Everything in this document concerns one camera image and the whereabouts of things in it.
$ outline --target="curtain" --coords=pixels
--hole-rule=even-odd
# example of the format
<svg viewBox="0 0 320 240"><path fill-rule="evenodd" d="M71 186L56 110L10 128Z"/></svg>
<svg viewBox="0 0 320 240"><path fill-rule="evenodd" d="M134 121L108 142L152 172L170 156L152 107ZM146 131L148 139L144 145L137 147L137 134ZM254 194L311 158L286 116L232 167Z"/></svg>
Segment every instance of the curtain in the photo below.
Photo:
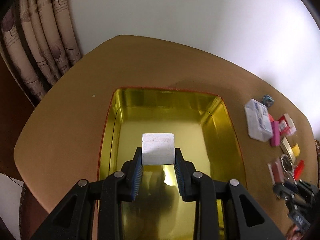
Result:
<svg viewBox="0 0 320 240"><path fill-rule="evenodd" d="M1 35L1 55L34 105L81 59L68 0L16 0Z"/></svg>

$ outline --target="plastic box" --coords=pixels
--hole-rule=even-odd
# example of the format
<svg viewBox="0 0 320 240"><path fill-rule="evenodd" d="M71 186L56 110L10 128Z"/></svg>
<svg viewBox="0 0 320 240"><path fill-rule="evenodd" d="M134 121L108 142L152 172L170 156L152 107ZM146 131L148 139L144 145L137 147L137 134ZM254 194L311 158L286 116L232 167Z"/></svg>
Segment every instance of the plastic box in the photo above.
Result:
<svg viewBox="0 0 320 240"><path fill-rule="evenodd" d="M251 138L266 142L273 137L268 109L262 103L250 99L244 106L247 117L248 134Z"/></svg>

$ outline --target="tan tabletop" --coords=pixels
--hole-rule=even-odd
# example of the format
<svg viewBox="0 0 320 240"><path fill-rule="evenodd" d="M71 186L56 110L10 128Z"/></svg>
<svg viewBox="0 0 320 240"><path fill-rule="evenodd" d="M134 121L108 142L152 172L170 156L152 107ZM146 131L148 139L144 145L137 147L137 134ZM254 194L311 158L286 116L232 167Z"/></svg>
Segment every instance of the tan tabletop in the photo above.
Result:
<svg viewBox="0 0 320 240"><path fill-rule="evenodd" d="M288 113L298 129L289 137L304 159L302 179L316 185L317 159L307 118L272 86L222 58L180 44L117 36L78 62L49 91L25 125L14 149L17 168L50 212L82 178L97 178L100 143L113 91L119 87L169 87L220 95L229 110L243 154L248 190L285 232L290 220L276 200L267 163L282 154L249 138L244 105L271 95L274 118Z"/></svg>

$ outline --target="yellow object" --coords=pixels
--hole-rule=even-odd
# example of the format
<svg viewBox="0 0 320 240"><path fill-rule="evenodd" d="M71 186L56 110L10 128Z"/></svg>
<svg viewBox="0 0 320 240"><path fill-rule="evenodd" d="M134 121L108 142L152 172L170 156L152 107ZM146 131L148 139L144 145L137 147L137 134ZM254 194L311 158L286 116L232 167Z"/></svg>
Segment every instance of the yellow object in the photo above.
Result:
<svg viewBox="0 0 320 240"><path fill-rule="evenodd" d="M143 133L173 133L175 147L197 171L246 187L243 160L223 100L177 90L115 91L102 140L99 179L120 170L141 147ZM122 202L124 239L193 239L195 202L179 195L173 165L144 166L136 201ZM224 239L221 202L220 237Z"/></svg>
<svg viewBox="0 0 320 240"><path fill-rule="evenodd" d="M300 155L300 149L297 143L291 149L295 157L298 157Z"/></svg>

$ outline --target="red and white box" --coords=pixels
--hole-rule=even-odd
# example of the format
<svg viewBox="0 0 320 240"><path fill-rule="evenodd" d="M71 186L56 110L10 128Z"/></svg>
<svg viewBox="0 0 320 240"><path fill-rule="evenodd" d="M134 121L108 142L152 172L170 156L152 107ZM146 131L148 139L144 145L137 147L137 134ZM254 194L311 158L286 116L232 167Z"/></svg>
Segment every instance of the red and white box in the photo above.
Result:
<svg viewBox="0 0 320 240"><path fill-rule="evenodd" d="M280 134L283 135L293 135L297 129L288 114L284 114L279 118L279 131Z"/></svg>

